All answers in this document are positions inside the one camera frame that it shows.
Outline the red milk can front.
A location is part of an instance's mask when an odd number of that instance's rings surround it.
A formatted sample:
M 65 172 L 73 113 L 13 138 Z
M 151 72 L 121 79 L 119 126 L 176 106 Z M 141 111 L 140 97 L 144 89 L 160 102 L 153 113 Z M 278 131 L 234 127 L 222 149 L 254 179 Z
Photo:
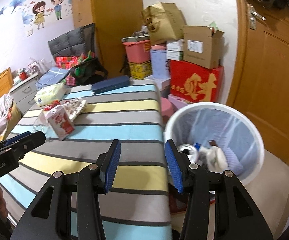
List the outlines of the red milk can front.
M 178 151 L 187 155 L 191 163 L 196 163 L 199 160 L 199 152 L 197 148 L 190 144 L 183 144 L 178 146 Z

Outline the white paper bag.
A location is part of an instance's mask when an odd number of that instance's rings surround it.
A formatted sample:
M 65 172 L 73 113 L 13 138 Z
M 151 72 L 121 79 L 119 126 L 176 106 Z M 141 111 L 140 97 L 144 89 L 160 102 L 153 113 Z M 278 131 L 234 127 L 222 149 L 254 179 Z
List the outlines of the white paper bag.
M 211 146 L 210 148 L 201 146 L 199 149 L 199 159 L 211 172 L 222 173 L 228 169 L 226 156 L 222 149 L 217 146 Z

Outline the white trash bin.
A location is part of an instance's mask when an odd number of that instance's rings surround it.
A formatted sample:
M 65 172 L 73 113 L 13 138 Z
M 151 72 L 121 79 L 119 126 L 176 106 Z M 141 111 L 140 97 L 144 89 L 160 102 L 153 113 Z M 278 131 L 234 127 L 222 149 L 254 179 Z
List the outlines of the white trash bin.
M 234 161 L 232 170 L 244 185 L 258 176 L 264 163 L 264 144 L 256 126 L 238 110 L 220 103 L 182 107 L 168 120 L 164 139 L 172 139 L 176 146 L 199 144 L 204 148 L 215 141 Z

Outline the bed with floral quilt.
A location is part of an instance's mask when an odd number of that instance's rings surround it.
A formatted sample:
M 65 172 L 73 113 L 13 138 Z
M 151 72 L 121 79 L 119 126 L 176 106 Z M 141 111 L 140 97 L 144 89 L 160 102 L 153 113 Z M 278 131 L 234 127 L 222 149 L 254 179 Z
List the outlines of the bed with floral quilt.
M 0 142 L 6 140 L 21 118 L 13 97 L 9 93 L 0 97 Z

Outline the grey drawer cabinet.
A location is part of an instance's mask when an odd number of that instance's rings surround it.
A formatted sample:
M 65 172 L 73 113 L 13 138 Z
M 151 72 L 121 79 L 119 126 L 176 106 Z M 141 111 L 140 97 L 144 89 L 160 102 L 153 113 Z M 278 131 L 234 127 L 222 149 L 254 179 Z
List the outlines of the grey drawer cabinet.
M 34 98 L 37 93 L 36 82 L 38 80 L 39 74 L 32 74 L 24 81 L 14 85 L 9 91 L 22 116 L 35 104 Z

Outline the tissue pack yellow green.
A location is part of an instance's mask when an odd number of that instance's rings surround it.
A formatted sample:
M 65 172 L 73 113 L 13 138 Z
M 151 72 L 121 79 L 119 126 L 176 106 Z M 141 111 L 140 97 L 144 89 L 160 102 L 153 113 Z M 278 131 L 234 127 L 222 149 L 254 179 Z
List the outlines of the tissue pack yellow green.
M 62 82 L 46 86 L 37 91 L 34 98 L 35 103 L 41 107 L 52 103 L 54 100 L 60 101 L 65 95 L 66 89 Z

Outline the red gift box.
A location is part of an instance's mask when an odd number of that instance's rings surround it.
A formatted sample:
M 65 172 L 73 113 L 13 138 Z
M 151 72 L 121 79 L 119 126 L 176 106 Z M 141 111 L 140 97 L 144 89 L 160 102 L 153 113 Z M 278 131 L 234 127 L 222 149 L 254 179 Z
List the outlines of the red gift box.
M 224 68 L 207 69 L 187 61 L 169 61 L 170 93 L 188 102 L 216 102 Z

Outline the navy glasses case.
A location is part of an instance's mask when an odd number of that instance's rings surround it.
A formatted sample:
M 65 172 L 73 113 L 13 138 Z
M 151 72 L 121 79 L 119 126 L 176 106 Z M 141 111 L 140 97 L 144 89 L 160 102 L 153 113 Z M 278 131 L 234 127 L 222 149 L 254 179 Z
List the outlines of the navy glasses case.
M 130 78 L 124 75 L 95 83 L 91 86 L 91 91 L 92 94 L 100 94 L 111 90 L 127 87 L 128 85 L 130 85 Z

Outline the yellow tin box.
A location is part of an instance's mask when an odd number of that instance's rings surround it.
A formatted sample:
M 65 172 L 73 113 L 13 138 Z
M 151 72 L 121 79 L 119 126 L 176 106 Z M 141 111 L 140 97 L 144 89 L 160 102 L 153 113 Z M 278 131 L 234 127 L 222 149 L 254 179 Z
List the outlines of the yellow tin box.
M 128 63 L 130 68 L 130 74 L 133 79 L 143 80 L 153 73 L 151 61 L 146 61 L 143 63 Z

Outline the grey cushioned chair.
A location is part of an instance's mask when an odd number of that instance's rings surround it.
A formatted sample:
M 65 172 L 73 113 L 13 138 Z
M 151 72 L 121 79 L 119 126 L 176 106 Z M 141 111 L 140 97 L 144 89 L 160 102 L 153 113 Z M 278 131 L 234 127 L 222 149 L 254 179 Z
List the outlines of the grey cushioned chair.
M 80 56 L 89 51 L 95 53 L 95 23 L 68 31 L 48 41 L 53 59 L 61 56 Z

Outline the stacked white small boxes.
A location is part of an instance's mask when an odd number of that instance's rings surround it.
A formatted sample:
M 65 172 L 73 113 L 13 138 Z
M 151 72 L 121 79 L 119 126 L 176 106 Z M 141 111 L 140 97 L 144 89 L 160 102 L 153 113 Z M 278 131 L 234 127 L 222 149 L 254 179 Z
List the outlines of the stacked white small boxes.
M 167 59 L 174 61 L 183 60 L 183 39 L 167 42 Z

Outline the pink plastic bucket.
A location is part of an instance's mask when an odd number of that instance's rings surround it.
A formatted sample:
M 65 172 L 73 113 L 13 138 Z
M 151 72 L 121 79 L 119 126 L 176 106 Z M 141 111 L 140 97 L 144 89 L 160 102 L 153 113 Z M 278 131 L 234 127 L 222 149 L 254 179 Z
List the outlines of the pink plastic bucket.
M 150 40 L 123 42 L 123 45 L 125 46 L 128 62 L 144 63 L 150 60 Z

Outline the brown paper bag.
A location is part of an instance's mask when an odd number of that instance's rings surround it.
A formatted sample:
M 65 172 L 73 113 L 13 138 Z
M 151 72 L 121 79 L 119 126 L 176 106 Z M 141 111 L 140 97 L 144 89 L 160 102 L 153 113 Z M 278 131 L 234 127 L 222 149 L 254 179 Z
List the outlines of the brown paper bag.
M 156 3 L 146 7 L 142 12 L 143 24 L 147 27 L 151 45 L 183 38 L 186 25 L 181 10 L 175 3 Z

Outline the wooden wardrobe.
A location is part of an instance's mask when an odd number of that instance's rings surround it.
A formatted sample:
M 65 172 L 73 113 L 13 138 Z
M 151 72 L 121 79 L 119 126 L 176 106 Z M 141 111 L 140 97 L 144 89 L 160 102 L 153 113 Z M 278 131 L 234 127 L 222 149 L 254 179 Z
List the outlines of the wooden wardrobe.
M 126 56 L 121 42 L 142 26 L 143 0 L 71 0 L 74 27 L 95 24 L 96 54 L 109 78 L 120 72 Z

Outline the cartoon couple wall sticker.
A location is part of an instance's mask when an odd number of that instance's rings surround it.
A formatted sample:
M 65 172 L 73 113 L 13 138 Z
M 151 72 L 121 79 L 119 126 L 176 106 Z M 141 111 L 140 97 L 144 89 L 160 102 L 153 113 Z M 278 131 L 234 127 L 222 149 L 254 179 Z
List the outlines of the cartoon couple wall sticker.
M 38 30 L 45 27 L 46 17 L 52 14 L 55 19 L 62 20 L 62 3 L 64 0 L 50 0 L 51 7 L 47 7 L 45 1 L 36 2 L 33 6 L 32 12 L 34 14 L 33 24 Z

